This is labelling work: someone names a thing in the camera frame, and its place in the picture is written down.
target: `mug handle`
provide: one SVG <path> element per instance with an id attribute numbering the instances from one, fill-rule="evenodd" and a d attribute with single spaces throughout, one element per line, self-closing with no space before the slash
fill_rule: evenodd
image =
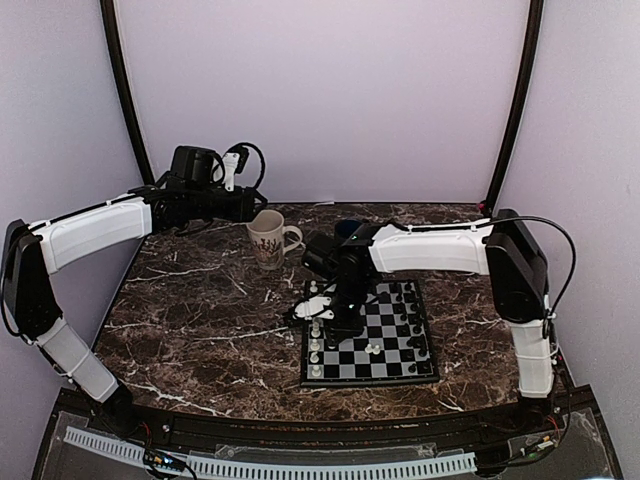
<path id="1" fill-rule="evenodd" d="M 286 226 L 286 227 L 284 227 L 282 229 L 283 235 L 286 235 L 289 232 L 295 233 L 296 236 L 298 237 L 298 240 L 293 242 L 291 245 L 287 245 L 286 247 L 284 247 L 284 253 L 287 253 L 287 252 L 293 250 L 294 248 L 299 247 L 300 244 L 302 243 L 302 231 L 298 227 Z"/>

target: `black cable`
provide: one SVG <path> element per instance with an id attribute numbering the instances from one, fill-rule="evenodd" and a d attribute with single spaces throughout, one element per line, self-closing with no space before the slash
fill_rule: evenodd
<path id="1" fill-rule="evenodd" d="M 485 223 L 476 223 L 472 225 L 470 224 L 461 224 L 461 225 L 452 224 L 452 225 L 445 225 L 445 226 L 427 225 L 424 227 L 409 228 L 395 221 L 390 221 L 388 222 L 388 224 L 396 227 L 398 230 L 402 230 L 403 232 L 425 233 L 425 232 L 437 232 L 437 231 L 460 230 L 460 229 L 470 230 L 472 228 L 479 229 L 479 228 L 492 227 L 494 225 L 499 225 L 501 223 L 513 223 L 518 221 L 544 223 L 546 225 L 549 225 L 555 228 L 564 236 L 564 238 L 569 243 L 569 247 L 571 248 L 571 267 L 569 268 L 569 273 L 567 274 L 567 278 L 564 284 L 562 285 L 562 288 L 560 289 L 560 292 L 558 293 L 558 296 L 556 297 L 555 302 L 553 302 L 553 305 L 549 310 L 548 317 L 551 319 L 553 317 L 553 314 L 556 311 L 556 308 L 558 307 L 558 304 L 560 303 L 560 300 L 562 300 L 562 297 L 566 293 L 567 288 L 569 288 L 569 284 L 573 279 L 573 274 L 575 273 L 576 263 L 578 260 L 576 245 L 573 241 L 573 238 L 571 238 L 571 235 L 569 235 L 569 232 L 567 232 L 562 226 L 560 226 L 553 220 L 549 220 L 548 218 L 544 218 L 544 217 L 536 217 L 532 215 L 522 215 L 517 217 L 509 217 L 509 218 L 497 218 L 495 220 L 488 220 Z"/>
<path id="2" fill-rule="evenodd" d="M 262 180 L 264 179 L 264 174 L 265 171 L 267 169 L 267 162 L 264 159 L 264 154 L 262 153 L 262 150 L 260 150 L 256 145 L 254 145 L 253 143 L 250 142 L 240 142 L 240 143 L 236 143 L 233 147 L 231 147 L 229 150 L 227 150 L 227 152 L 230 152 L 236 148 L 240 148 L 240 147 L 248 147 L 251 148 L 252 150 L 254 150 L 257 154 L 258 157 L 260 157 L 260 175 L 258 176 L 258 180 L 256 180 L 255 185 L 252 187 L 254 190 L 257 190 L 258 187 L 260 186 L 260 184 L 262 183 Z"/>
<path id="3" fill-rule="evenodd" d="M 534 463 L 540 462 L 542 460 L 544 460 L 545 458 L 547 458 L 549 455 L 551 455 L 554 451 L 556 451 L 558 449 L 558 447 L 560 446 L 560 444 L 564 441 L 565 437 L 567 436 L 567 432 L 569 431 L 569 428 L 571 427 L 571 391 L 570 391 L 570 385 L 569 382 L 566 378 L 563 378 L 566 375 L 566 372 L 564 372 L 564 374 L 562 376 L 560 376 L 563 384 L 565 385 L 565 390 L 567 391 L 567 421 L 565 423 L 564 426 L 564 430 L 562 431 L 562 434 L 560 435 L 560 438 L 557 440 L 555 446 L 553 447 L 547 447 L 546 450 L 543 450 L 542 453 L 540 455 L 538 455 L 536 458 L 533 458 L 531 460 L 526 460 L 526 461 L 517 461 L 522 457 L 522 454 L 519 453 L 518 455 L 514 455 L 502 462 L 498 462 L 495 464 L 491 464 L 491 465 L 478 465 L 478 467 L 480 468 L 500 468 L 500 467 L 506 467 L 506 468 L 519 468 L 519 467 L 528 467 L 529 465 L 532 465 Z"/>
<path id="4" fill-rule="evenodd" d="M 222 161 L 222 157 L 220 156 L 220 154 L 218 154 L 217 152 L 213 152 L 213 158 L 216 161 L 216 165 L 211 168 L 211 186 L 212 187 L 219 187 L 220 185 L 222 185 L 224 183 L 224 179 L 227 176 L 227 170 L 224 167 L 224 162 Z M 220 177 L 220 180 L 217 181 L 213 181 L 213 174 L 216 172 L 216 167 L 220 167 L 222 168 L 222 176 Z"/>
<path id="5" fill-rule="evenodd" d="M 499 225 L 501 223 L 510 223 L 510 222 L 515 222 L 515 221 L 538 222 L 538 223 L 544 223 L 546 225 L 549 225 L 549 226 L 555 228 L 556 230 L 558 230 L 564 236 L 564 238 L 569 243 L 569 247 L 571 248 L 571 267 L 569 268 L 569 273 L 567 274 L 567 278 L 564 281 L 564 284 L 562 285 L 562 288 L 560 289 L 560 292 L 558 293 L 558 296 L 556 297 L 556 300 L 553 302 L 551 310 L 549 310 L 549 318 L 551 318 L 551 317 L 553 317 L 553 314 L 555 313 L 556 308 L 558 307 L 558 304 L 560 303 L 560 300 L 562 300 L 562 297 L 566 293 L 567 288 L 569 288 L 569 284 L 571 283 L 571 280 L 573 279 L 573 274 L 576 271 L 576 263 L 578 261 L 578 254 L 576 252 L 576 244 L 574 243 L 573 238 L 571 238 L 571 235 L 569 235 L 569 232 L 567 232 L 562 226 L 560 226 L 559 224 L 557 224 L 553 220 L 549 220 L 548 218 L 543 218 L 543 217 L 531 216 L 531 215 L 523 215 L 523 216 L 511 217 L 511 218 L 498 218 L 498 219 L 495 219 L 495 220 L 490 220 L 487 223 L 482 223 L 482 224 L 478 225 L 477 228 L 485 228 L 485 227 L 490 227 L 490 226 L 493 226 L 493 225 Z"/>
<path id="6" fill-rule="evenodd" d="M 118 437 L 120 440 L 122 440 L 123 442 L 126 443 L 130 443 L 131 445 L 135 445 L 136 447 L 139 447 L 139 445 L 135 442 L 132 442 L 130 439 L 128 438 L 124 438 L 122 435 L 118 434 L 112 427 L 111 425 L 109 425 L 109 423 L 107 421 L 105 421 L 104 418 L 102 418 L 97 412 L 100 411 L 100 409 L 98 407 L 96 407 L 97 402 L 95 400 L 93 400 L 91 397 L 89 397 L 88 395 L 85 396 L 85 400 L 87 401 L 87 403 L 89 404 L 90 410 L 92 415 L 94 416 L 94 418 L 97 418 L 98 420 L 100 420 L 100 423 L 102 423 L 102 425 L 109 430 L 109 432 L 111 432 L 111 434 L 115 435 L 116 437 Z M 146 437 L 147 440 L 144 443 L 144 450 L 145 452 L 152 452 L 157 456 L 164 456 L 167 457 L 171 460 L 173 460 L 174 462 L 178 463 L 179 465 L 184 465 L 185 469 L 189 471 L 189 473 L 191 474 L 191 476 L 193 477 L 193 480 L 198 480 L 198 476 L 196 475 L 196 472 L 193 471 L 193 469 L 187 464 L 186 461 L 184 460 L 180 460 L 179 458 L 174 457 L 173 455 L 167 453 L 167 452 L 160 452 L 156 449 L 151 448 L 151 441 L 152 441 L 152 436 L 151 436 L 151 429 L 149 428 L 149 426 L 147 425 L 146 422 L 140 422 L 138 424 L 138 427 L 143 427 L 146 431 Z M 179 475 L 171 475 L 171 474 L 165 474 L 162 473 L 160 471 L 158 471 L 153 465 L 147 465 L 147 464 L 143 464 L 144 467 L 149 467 L 151 469 L 151 471 L 153 472 L 153 475 L 155 478 L 158 479 L 169 479 L 169 478 L 176 478 Z"/>

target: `black frame pole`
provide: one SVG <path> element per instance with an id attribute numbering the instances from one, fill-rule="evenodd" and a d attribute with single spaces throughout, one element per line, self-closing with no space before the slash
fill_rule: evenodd
<path id="1" fill-rule="evenodd" d="M 498 202 L 500 190 L 504 183 L 509 161 L 513 153 L 513 147 L 516 143 L 520 120 L 524 110 L 527 92 L 529 90 L 529 81 L 531 80 L 531 72 L 533 71 L 533 61 L 536 56 L 536 47 L 538 45 L 538 35 L 540 33 L 540 25 L 542 23 L 542 7 L 544 0 L 531 0 L 529 5 L 529 19 L 527 21 L 527 31 L 524 37 L 524 47 L 522 49 L 522 58 L 520 60 L 520 70 L 518 71 L 518 79 L 516 88 L 513 93 L 513 102 L 511 103 L 511 111 L 509 119 L 502 139 L 502 146 L 496 161 L 496 168 L 493 171 L 491 184 L 485 200 L 480 202 L 480 211 L 485 217 L 491 217 L 493 210 Z"/>
<path id="2" fill-rule="evenodd" d="M 142 181 L 151 185 L 155 183 L 153 170 L 149 163 L 149 156 L 144 146 L 142 132 L 138 124 L 138 116 L 133 106 L 133 97 L 129 87 L 129 79 L 127 70 L 124 65 L 124 57 L 122 55 L 122 45 L 120 44 L 120 35 L 118 33 L 118 21 L 116 18 L 115 6 L 113 0 L 100 0 L 102 9 L 102 22 L 104 24 L 104 33 L 107 38 L 107 48 L 109 49 L 109 57 L 111 58 L 111 68 L 113 69 L 113 77 L 116 81 L 118 97 L 120 97 L 120 108 L 124 115 L 124 121 L 129 132 L 129 139 L 133 147 L 133 153 L 140 169 Z"/>

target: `black square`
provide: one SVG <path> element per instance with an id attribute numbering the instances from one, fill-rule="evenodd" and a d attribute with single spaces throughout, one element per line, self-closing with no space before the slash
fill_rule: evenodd
<path id="1" fill-rule="evenodd" d="M 396 318 L 393 315 L 380 315 L 380 323 L 382 325 L 395 325 Z"/>
<path id="2" fill-rule="evenodd" d="M 369 338 L 382 338 L 382 327 L 367 327 Z"/>
<path id="3" fill-rule="evenodd" d="M 427 373 L 433 373 L 433 367 L 429 362 L 417 362 L 418 373 L 425 375 Z"/>
<path id="4" fill-rule="evenodd" d="M 409 325 L 398 325 L 396 327 L 396 332 L 398 332 L 399 337 L 411 336 L 411 328 L 409 328 Z"/>
<path id="5" fill-rule="evenodd" d="M 339 352 L 338 359 L 340 365 L 353 365 L 356 363 L 356 357 L 353 352 Z"/>
<path id="6" fill-rule="evenodd" d="M 390 377 L 402 376 L 402 364 L 401 363 L 389 363 L 387 364 L 387 375 Z"/>
<path id="7" fill-rule="evenodd" d="M 340 378 L 340 365 L 325 365 L 324 378 Z"/>
<path id="8" fill-rule="evenodd" d="M 378 355 L 369 355 L 369 361 L 371 363 L 386 363 L 387 357 L 385 356 L 384 352 L 380 352 Z"/>
<path id="9" fill-rule="evenodd" d="M 319 363 L 320 365 L 322 365 L 322 364 L 324 363 L 324 352 L 320 351 L 320 352 L 316 352 L 316 353 L 318 354 L 318 363 Z"/>
<path id="10" fill-rule="evenodd" d="M 400 360 L 403 362 L 413 362 L 416 359 L 416 354 L 413 350 L 400 350 Z"/>
<path id="11" fill-rule="evenodd" d="M 353 339 L 353 350 L 356 352 L 361 352 L 369 345 L 369 339 L 367 338 L 354 338 Z"/>
<path id="12" fill-rule="evenodd" d="M 398 350 L 400 345 L 398 344 L 397 338 L 385 338 L 384 339 L 384 349 L 385 350 Z"/>
<path id="13" fill-rule="evenodd" d="M 379 293 L 376 297 L 378 297 L 378 303 L 391 303 L 391 295 L 387 292 Z"/>
<path id="14" fill-rule="evenodd" d="M 380 305 L 377 303 L 367 303 L 364 306 L 364 313 L 367 315 L 380 315 Z"/>
<path id="15" fill-rule="evenodd" d="M 371 365 L 356 365 L 356 378 L 371 378 Z"/>

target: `white square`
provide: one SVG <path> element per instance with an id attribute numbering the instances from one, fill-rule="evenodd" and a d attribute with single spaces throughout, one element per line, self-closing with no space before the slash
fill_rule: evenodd
<path id="1" fill-rule="evenodd" d="M 323 363 L 325 365 L 338 365 L 340 363 L 338 352 L 324 352 Z"/>
<path id="2" fill-rule="evenodd" d="M 340 365 L 340 378 L 356 378 L 356 366 Z"/>
<path id="3" fill-rule="evenodd" d="M 400 363 L 399 350 L 385 350 L 385 358 L 388 363 Z"/>
<path id="4" fill-rule="evenodd" d="M 393 305 L 390 303 L 381 303 L 380 315 L 393 315 Z"/>
<path id="5" fill-rule="evenodd" d="M 367 317 L 368 327 L 380 327 L 382 326 L 382 318 L 380 315 L 371 315 Z"/>
<path id="6" fill-rule="evenodd" d="M 353 356 L 355 357 L 355 362 L 357 365 L 367 365 L 371 363 L 371 359 L 369 358 L 369 354 L 367 352 L 354 352 Z"/>
<path id="7" fill-rule="evenodd" d="M 348 338 L 340 342 L 338 345 L 338 351 L 340 352 L 353 352 L 355 347 L 353 346 L 353 338 Z"/>
<path id="8" fill-rule="evenodd" d="M 415 371 L 415 372 L 413 372 L 413 373 L 411 373 L 411 372 L 409 371 L 409 367 L 410 367 L 411 365 L 413 365 L 413 362 L 412 362 L 412 363 L 403 363 L 403 364 L 402 364 L 402 375 L 403 375 L 403 376 L 405 376 L 405 377 L 406 377 L 407 375 L 411 376 L 411 375 L 417 375 L 417 374 L 418 374 L 418 369 L 417 369 L 417 368 L 416 368 L 416 371 Z"/>
<path id="9" fill-rule="evenodd" d="M 371 365 L 371 376 L 375 378 L 387 377 L 387 366 L 384 363 L 374 363 Z"/>
<path id="10" fill-rule="evenodd" d="M 396 338 L 397 336 L 398 336 L 398 333 L 394 325 L 384 325 L 382 327 L 383 338 Z"/>

